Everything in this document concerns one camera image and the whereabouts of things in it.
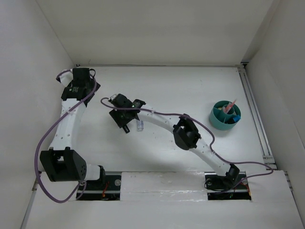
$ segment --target white enclosure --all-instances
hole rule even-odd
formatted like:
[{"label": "white enclosure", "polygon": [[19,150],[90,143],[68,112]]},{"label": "white enclosure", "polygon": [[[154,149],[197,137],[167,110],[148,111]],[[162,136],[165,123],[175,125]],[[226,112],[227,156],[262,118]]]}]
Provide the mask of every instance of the white enclosure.
[{"label": "white enclosure", "polygon": [[[0,1],[0,228],[72,229],[88,222],[90,227],[103,222],[110,228],[105,221],[114,212],[124,219],[114,228],[145,228],[147,223],[152,228],[221,228],[225,220],[228,228],[302,228],[304,24],[303,0]],[[250,89],[247,78],[240,78],[244,69],[236,66],[241,61],[249,61]],[[35,148],[61,113],[63,87],[55,76],[77,64],[94,67],[101,88],[84,112],[76,150],[88,163],[127,172],[122,201],[103,205],[105,201],[74,201],[73,196],[60,205],[38,188],[31,208]],[[143,99],[156,110],[198,118],[212,129],[215,150],[226,159],[263,163],[264,147],[270,146],[281,171],[249,180],[252,202],[206,201],[198,181],[211,168],[153,125],[145,123],[144,131],[136,132],[133,122],[126,135],[99,101],[114,93]],[[227,132],[214,129],[208,121],[213,104],[235,98],[242,110],[240,123]],[[255,116],[255,106],[260,116]],[[211,141],[204,130],[200,134]],[[48,149],[53,136],[41,150]],[[266,171],[256,165],[238,167],[249,175]],[[288,172],[292,193],[282,170]],[[130,173],[142,171],[166,172],[166,186],[159,173]],[[75,185],[52,183],[44,172],[42,180],[58,198]],[[195,192],[169,194],[186,190],[184,183]],[[146,221],[136,222],[128,211]],[[212,220],[214,212],[219,218]]]}]

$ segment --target green container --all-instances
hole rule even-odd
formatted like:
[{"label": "green container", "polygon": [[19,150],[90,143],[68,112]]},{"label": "green container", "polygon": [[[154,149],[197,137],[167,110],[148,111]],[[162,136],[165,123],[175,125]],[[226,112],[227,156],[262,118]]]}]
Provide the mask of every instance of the green container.
[{"label": "green container", "polygon": [[218,130],[232,129],[239,122],[239,120],[233,124],[228,124],[227,122],[237,115],[242,117],[240,109],[235,104],[227,114],[223,112],[223,107],[226,107],[229,103],[230,101],[219,101],[214,105],[213,109],[211,110],[209,118],[210,122],[212,126],[214,126]]}]

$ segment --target white wall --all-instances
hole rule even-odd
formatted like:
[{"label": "white wall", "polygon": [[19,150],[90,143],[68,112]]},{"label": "white wall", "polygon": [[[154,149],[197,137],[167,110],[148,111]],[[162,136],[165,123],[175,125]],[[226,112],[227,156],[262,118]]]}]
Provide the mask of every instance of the white wall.
[{"label": "white wall", "polygon": [[235,65],[278,0],[37,2],[75,63]]},{"label": "white wall", "polygon": [[275,161],[305,222],[305,1],[282,0],[246,70]]},{"label": "white wall", "polygon": [[11,229],[30,199],[36,145],[60,113],[55,76],[73,65],[35,0],[0,1],[0,53],[0,227]]}]

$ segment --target clear plastic bottle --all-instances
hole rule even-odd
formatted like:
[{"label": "clear plastic bottle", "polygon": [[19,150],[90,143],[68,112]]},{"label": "clear plastic bottle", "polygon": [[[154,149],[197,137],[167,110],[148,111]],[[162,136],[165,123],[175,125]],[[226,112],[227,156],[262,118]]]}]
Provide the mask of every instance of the clear plastic bottle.
[{"label": "clear plastic bottle", "polygon": [[141,120],[137,120],[137,131],[143,131],[144,123]]}]

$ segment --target teal cup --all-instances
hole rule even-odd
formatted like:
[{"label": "teal cup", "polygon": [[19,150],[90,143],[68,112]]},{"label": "teal cup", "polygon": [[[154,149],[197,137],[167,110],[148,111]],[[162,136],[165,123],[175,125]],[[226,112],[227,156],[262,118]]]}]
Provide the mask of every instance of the teal cup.
[{"label": "teal cup", "polygon": [[212,126],[218,130],[232,129],[242,117],[240,109],[235,104],[227,114],[223,111],[223,107],[227,107],[229,103],[230,101],[219,101],[211,110],[209,117],[210,122]]}]

